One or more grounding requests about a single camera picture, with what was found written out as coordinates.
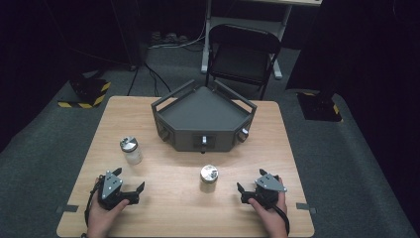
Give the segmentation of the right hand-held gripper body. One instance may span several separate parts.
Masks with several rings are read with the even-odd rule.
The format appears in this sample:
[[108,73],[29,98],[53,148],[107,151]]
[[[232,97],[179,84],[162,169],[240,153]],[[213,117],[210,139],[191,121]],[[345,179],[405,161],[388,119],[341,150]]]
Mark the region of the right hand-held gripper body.
[[287,192],[287,188],[279,180],[279,176],[266,174],[255,180],[256,189],[254,199],[265,209],[271,208],[278,202],[278,194]]

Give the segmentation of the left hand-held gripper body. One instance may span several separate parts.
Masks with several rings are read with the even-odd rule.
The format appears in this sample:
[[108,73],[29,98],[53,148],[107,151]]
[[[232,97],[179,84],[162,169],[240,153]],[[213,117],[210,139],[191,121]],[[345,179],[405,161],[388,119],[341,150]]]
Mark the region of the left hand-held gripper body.
[[123,198],[121,187],[123,181],[107,171],[104,176],[100,177],[98,188],[98,202],[100,206],[106,210],[113,209]]

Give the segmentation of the glass jar with white powder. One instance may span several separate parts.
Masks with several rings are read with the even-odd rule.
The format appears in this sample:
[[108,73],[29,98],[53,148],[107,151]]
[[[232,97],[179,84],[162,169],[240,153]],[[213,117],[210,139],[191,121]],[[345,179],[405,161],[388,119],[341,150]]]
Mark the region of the glass jar with white powder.
[[143,154],[140,150],[139,142],[135,137],[127,136],[122,138],[120,148],[128,164],[137,165],[142,161]]

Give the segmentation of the glass jar with silver lid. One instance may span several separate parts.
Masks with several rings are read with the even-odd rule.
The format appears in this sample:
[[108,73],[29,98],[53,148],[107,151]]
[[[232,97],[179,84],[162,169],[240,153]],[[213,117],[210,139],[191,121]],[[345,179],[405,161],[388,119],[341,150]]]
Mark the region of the glass jar with silver lid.
[[206,193],[213,192],[219,177],[218,169],[213,165],[206,165],[200,171],[200,190]]

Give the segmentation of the person's left hand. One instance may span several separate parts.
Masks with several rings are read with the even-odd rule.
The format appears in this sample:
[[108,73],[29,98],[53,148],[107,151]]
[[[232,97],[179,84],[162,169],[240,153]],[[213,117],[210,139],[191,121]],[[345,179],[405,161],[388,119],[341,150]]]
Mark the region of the person's left hand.
[[107,238],[114,221],[128,205],[129,201],[124,199],[113,209],[106,210],[98,203],[98,193],[95,191],[89,209],[87,237]]

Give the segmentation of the person's right hand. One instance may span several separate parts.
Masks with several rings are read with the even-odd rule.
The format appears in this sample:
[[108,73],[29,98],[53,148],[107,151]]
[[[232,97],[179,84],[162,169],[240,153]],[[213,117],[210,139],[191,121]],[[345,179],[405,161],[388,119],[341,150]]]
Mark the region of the person's right hand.
[[253,198],[249,199],[249,204],[262,220],[269,238],[288,238],[285,222],[275,210],[266,210]]

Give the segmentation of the grey tape strip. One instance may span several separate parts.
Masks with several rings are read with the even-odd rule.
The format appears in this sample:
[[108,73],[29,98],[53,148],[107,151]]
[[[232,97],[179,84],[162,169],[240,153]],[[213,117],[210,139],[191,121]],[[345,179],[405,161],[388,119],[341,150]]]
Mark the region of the grey tape strip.
[[317,213],[317,210],[316,210],[315,207],[311,207],[309,204],[302,203],[302,202],[296,202],[296,209],[307,210],[311,214],[316,214]]
[[78,209],[78,205],[63,205],[63,206],[58,206],[55,210],[55,213],[64,213],[64,212],[77,212]]

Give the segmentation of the yellow-black striped stand base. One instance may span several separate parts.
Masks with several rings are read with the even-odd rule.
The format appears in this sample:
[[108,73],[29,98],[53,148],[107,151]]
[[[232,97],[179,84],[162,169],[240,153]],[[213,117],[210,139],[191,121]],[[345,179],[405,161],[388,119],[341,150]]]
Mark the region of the yellow-black striped stand base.
[[57,105],[62,108],[90,109],[105,98],[111,83],[105,79],[70,80],[62,89]]
[[342,121],[339,108],[331,98],[322,98],[319,94],[308,92],[297,92],[296,96],[306,120]]

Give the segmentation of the black folding chair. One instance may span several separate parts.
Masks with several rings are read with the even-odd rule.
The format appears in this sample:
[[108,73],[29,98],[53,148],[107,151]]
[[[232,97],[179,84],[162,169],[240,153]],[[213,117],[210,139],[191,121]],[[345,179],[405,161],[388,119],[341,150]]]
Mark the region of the black folding chair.
[[280,49],[280,40],[271,32],[232,24],[217,25],[209,32],[205,85],[210,77],[255,85],[263,100]]

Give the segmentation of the power strip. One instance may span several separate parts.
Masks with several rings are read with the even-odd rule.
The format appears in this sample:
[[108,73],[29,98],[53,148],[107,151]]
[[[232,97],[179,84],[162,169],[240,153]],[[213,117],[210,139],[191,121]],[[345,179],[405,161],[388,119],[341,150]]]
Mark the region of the power strip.
[[152,32],[151,44],[153,47],[179,46],[187,42],[188,38],[186,36],[179,36],[176,33],[163,34],[161,32]]

